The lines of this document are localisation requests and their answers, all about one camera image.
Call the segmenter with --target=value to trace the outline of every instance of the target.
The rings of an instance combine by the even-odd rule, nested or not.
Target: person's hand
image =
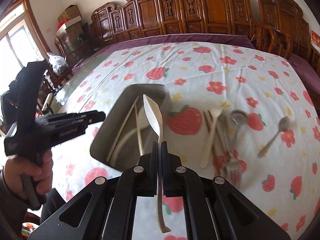
[[[23,189],[21,175],[25,174],[39,181],[36,191],[45,195],[52,189],[52,152],[47,150],[42,155],[42,165],[38,167],[26,158],[14,156],[9,158],[4,166],[3,175],[8,188],[22,200],[27,200],[27,194]]]

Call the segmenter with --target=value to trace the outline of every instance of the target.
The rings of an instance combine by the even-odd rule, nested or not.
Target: silver screw
[[[179,166],[179,167],[177,167],[176,171],[179,173],[185,173],[187,171],[187,169],[183,166]]]
[[[217,184],[222,185],[222,184],[224,184],[225,179],[224,179],[223,177],[216,177],[216,178],[214,179],[214,182],[217,183]]]
[[[143,167],[142,166],[135,166],[133,168],[133,171],[136,173],[141,173],[141,172],[143,172]]]
[[[98,177],[94,181],[97,185],[102,185],[103,183],[106,182],[106,179],[104,177]]]

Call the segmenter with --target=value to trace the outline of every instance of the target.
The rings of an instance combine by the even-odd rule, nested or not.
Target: fork
[[[223,123],[222,123],[223,135],[226,141],[227,152],[229,154],[229,160],[226,164],[226,172],[227,172],[226,177],[227,177],[227,180],[230,181],[230,183],[235,188],[237,188],[240,185],[240,180],[241,180],[241,164],[234,157],[233,153],[230,152],[229,141],[228,141],[228,136],[226,131],[226,127],[228,126],[228,121],[227,121],[227,116],[225,112],[222,112],[221,118],[223,120]]]

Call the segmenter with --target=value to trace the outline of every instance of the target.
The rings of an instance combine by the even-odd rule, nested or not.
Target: plastic bag
[[[49,56],[49,63],[52,65],[53,72],[57,76],[61,76],[67,69],[68,64],[63,57],[55,56],[52,53],[47,53]]]

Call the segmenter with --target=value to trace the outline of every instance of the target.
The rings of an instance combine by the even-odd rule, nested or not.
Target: strawberry print tablecloth
[[[320,121],[301,80],[282,57],[253,49],[205,42],[147,45],[112,53],[75,89],[61,112],[110,111],[121,92],[135,83],[168,86],[172,112],[164,130],[169,152],[184,166],[212,179],[224,162],[222,153],[207,169],[199,166],[207,129],[202,111],[222,107],[242,109],[249,120],[235,146],[242,165],[239,190],[273,221],[298,239],[319,208]],[[288,116],[264,158],[256,155]],[[116,171],[94,160],[91,142],[101,124],[85,135],[53,149],[54,180],[69,200],[96,176],[112,178]],[[230,135],[234,129],[228,127]],[[139,198],[133,239],[183,240],[186,237],[181,198],[164,197],[164,219],[172,232],[161,234],[155,198]]]

